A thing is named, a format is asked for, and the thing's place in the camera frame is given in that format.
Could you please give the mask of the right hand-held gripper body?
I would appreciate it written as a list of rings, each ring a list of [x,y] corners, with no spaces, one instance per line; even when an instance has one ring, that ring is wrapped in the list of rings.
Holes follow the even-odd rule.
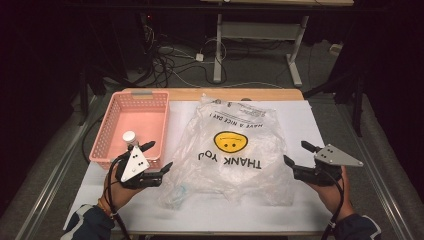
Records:
[[[335,146],[317,147],[314,154],[315,167],[296,165],[292,168],[294,178],[318,186],[332,186],[342,177],[342,166],[363,167],[364,163]]]

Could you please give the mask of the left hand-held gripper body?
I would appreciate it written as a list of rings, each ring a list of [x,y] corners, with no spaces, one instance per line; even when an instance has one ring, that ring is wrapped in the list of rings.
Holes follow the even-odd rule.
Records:
[[[142,189],[147,187],[159,187],[162,184],[164,174],[159,172],[147,172],[149,162],[139,147],[133,147],[129,154],[124,154],[118,163],[116,179],[127,189]]]

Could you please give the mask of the small white bottle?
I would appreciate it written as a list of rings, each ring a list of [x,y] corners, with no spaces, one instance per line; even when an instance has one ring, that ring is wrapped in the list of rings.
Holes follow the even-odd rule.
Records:
[[[128,147],[138,147],[139,142],[137,140],[136,133],[134,131],[126,131],[122,135],[123,141]]]

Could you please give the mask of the pink perforated plastic basket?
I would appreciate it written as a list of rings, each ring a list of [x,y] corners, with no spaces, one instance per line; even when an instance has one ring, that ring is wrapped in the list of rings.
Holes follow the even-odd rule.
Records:
[[[130,91],[115,92],[98,130],[89,159],[108,169],[111,162],[127,151],[122,139],[126,131],[134,131],[140,145],[155,141],[144,152],[150,169],[164,165],[162,155],[167,135],[169,93],[153,91],[152,95],[132,95]]]

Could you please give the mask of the clear smiley plastic bag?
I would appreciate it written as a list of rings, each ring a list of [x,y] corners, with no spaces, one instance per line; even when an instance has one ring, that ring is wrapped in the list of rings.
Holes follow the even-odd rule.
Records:
[[[274,109],[204,95],[178,142],[159,201],[176,209],[189,196],[206,193],[230,202],[252,196],[267,205],[290,206],[286,152]]]

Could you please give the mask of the person's left hand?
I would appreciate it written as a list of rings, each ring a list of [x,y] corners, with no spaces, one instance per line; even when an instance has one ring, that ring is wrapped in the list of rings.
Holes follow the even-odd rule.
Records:
[[[142,189],[124,188],[115,177],[116,170],[117,167],[114,167],[113,171],[106,175],[104,190],[99,199],[100,206],[109,214],[124,207],[136,194],[142,191]]]

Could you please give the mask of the person's right hand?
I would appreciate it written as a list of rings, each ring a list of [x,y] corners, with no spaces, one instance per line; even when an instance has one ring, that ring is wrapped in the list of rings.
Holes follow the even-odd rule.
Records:
[[[322,203],[332,214],[339,211],[335,220],[336,223],[355,213],[350,201],[350,182],[347,176],[346,167],[342,166],[341,169],[342,178],[338,181],[338,184],[343,190],[344,199],[341,199],[339,189],[336,185],[321,187],[308,184],[308,186],[317,192]]]

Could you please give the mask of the black metal stand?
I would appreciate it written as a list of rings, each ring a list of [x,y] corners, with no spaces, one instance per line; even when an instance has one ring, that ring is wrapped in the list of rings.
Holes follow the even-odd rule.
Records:
[[[352,67],[339,76],[330,78],[327,82],[312,88],[302,95],[308,99],[318,93],[333,93],[336,104],[353,103],[352,127],[358,137],[361,133],[362,100],[364,92],[364,76],[358,67]]]
[[[104,96],[106,94],[105,78],[111,79],[121,87],[135,87],[134,83],[116,73],[106,70],[104,67],[93,64],[84,66],[78,75],[80,100],[79,126],[82,126],[88,119],[88,89],[91,89],[94,95]]]

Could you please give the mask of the black computer tower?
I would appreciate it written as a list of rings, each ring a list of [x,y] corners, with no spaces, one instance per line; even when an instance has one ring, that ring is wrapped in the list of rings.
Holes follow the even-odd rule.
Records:
[[[153,29],[148,25],[148,16],[144,13],[134,14],[134,46],[133,57],[138,71],[151,68],[155,55],[155,36]]]

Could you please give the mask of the white metal desk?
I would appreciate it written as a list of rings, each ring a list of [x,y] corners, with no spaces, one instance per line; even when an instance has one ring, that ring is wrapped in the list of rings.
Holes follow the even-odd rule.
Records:
[[[276,9],[277,7],[305,7],[307,10],[313,7],[341,8],[351,7],[353,0],[202,0],[211,3],[213,7],[248,7],[263,6]],[[224,20],[223,14],[217,14],[216,48],[214,57],[213,82],[222,83],[224,77],[223,61],[227,49],[222,42],[227,39],[253,39],[253,40],[279,40],[293,41],[294,47],[291,53],[285,55],[286,65],[295,87],[303,85],[299,75],[296,58],[307,28],[309,15],[303,15],[297,23],[265,23],[263,20],[236,21]]]

